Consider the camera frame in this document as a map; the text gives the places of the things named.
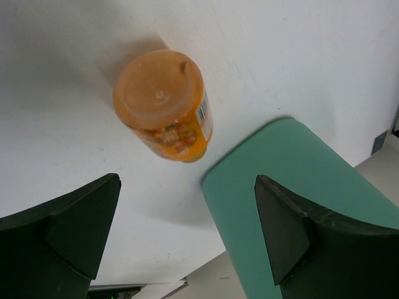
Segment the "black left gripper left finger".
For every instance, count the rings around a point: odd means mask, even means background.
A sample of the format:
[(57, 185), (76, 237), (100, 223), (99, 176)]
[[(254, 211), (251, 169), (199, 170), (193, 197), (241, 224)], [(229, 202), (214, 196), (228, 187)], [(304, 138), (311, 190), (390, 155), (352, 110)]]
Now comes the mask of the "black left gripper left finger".
[(85, 298), (121, 190), (110, 173), (1, 218), (1, 298)]

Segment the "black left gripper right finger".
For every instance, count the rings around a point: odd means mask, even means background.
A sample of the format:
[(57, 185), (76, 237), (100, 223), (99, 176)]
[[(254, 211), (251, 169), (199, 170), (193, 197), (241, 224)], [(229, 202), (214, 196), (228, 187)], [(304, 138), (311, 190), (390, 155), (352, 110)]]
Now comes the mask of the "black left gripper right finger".
[(283, 298), (397, 298), (398, 231), (344, 216), (259, 175), (257, 210)]

